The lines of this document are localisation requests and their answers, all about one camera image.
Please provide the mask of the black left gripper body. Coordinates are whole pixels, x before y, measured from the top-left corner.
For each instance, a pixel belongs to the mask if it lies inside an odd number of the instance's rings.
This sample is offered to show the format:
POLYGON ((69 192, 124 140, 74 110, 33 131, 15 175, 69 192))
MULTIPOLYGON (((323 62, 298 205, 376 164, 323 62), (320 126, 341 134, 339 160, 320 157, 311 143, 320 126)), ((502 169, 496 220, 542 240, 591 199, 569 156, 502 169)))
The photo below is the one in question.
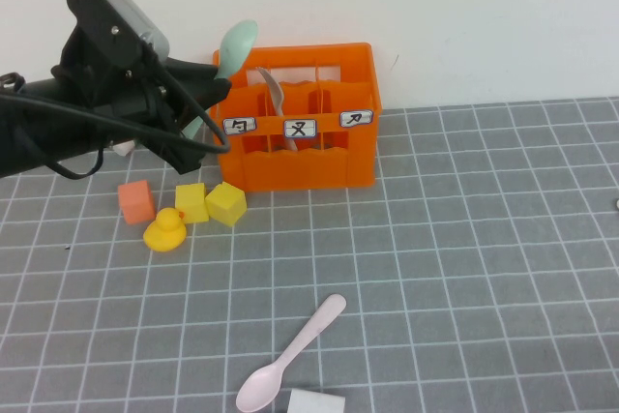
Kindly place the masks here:
POLYGON ((185 144, 192 137, 182 131, 193 117, 202 123, 204 110, 186 90, 186 80, 168 72, 166 60, 144 59, 126 71, 63 60, 52 68, 52 75, 79 91, 87 107, 123 122, 124 128, 99 124, 105 143, 135 139, 180 174, 201 166, 204 145, 185 144))

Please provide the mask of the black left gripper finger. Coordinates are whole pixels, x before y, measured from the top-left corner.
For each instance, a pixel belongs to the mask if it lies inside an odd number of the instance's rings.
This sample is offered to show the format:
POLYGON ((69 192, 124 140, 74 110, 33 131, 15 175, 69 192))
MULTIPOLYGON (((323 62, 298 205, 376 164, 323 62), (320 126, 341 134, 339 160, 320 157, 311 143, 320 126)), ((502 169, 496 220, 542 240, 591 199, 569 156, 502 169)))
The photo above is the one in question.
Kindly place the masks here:
POLYGON ((230 89, 231 81, 226 78, 192 78, 186 81, 186 90, 205 111, 225 100, 230 89))
POLYGON ((212 80, 219 70, 212 64, 194 63, 170 57, 166 59, 166 69, 178 80, 212 80))

